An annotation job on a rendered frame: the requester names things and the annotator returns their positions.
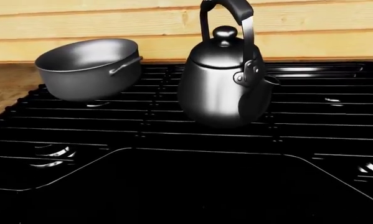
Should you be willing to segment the black cast iron stove grate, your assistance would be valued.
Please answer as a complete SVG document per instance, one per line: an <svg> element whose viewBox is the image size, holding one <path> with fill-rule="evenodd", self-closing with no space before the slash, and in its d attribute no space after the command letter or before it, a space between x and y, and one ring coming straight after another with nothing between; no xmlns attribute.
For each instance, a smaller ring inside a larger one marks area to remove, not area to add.
<svg viewBox="0 0 373 224"><path fill-rule="evenodd" d="M272 110L285 154L373 201L373 62L269 63ZM344 106L330 106L335 98Z"/></svg>
<svg viewBox="0 0 373 224"><path fill-rule="evenodd" d="M180 108L176 90L184 65L168 64L153 102L141 123L141 138L159 149L281 154L278 126L272 110L258 121L237 128L211 128L189 119Z"/></svg>
<svg viewBox="0 0 373 224"><path fill-rule="evenodd" d="M52 96L39 85L0 113L0 190L22 192L50 184L110 151L130 147L141 132L166 65L144 65L135 86L87 108ZM37 156L35 147L64 145L76 150L70 159ZM30 166L33 160L68 161L49 168Z"/></svg>

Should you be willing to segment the dark grey cooking pot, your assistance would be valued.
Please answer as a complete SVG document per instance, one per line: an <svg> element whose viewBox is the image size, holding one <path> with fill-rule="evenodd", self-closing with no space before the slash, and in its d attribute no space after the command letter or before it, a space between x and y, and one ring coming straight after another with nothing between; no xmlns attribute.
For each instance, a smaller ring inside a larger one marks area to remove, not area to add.
<svg viewBox="0 0 373 224"><path fill-rule="evenodd" d="M35 60L35 66L51 95L91 102L134 85L141 76L141 59L133 40L92 39L45 52Z"/></svg>

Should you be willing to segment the black gas stove cooktop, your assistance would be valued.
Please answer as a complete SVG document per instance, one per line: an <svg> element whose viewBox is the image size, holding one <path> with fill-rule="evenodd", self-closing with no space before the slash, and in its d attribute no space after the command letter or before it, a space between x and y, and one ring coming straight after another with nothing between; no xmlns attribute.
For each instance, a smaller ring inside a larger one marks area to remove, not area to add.
<svg viewBox="0 0 373 224"><path fill-rule="evenodd" d="M0 224L373 224L373 201L304 159L159 149L140 134L50 184L0 190Z"/></svg>

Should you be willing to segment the round stove burner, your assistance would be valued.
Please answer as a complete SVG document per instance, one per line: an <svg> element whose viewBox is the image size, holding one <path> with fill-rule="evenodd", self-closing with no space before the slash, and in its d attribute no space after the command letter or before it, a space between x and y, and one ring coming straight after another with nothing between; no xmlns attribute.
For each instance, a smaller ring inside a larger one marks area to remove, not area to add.
<svg viewBox="0 0 373 224"><path fill-rule="evenodd" d="M72 149L69 146L64 145L45 145L35 147L34 150L37 156L50 156L50 157L58 157L60 159L70 159L76 155L76 150ZM33 160L30 162L31 167L35 168L49 168L60 166L62 164L68 164L68 161L55 161L55 160Z"/></svg>
<svg viewBox="0 0 373 224"><path fill-rule="evenodd" d="M326 101L327 104L329 104L330 106L337 106L337 107L342 107L344 106L343 102L339 99L335 99L335 98L325 98L324 99Z"/></svg>
<svg viewBox="0 0 373 224"><path fill-rule="evenodd" d="M95 101L85 103L85 106L87 108L97 108L97 107L106 106L108 104L110 104L110 102L95 100Z"/></svg>

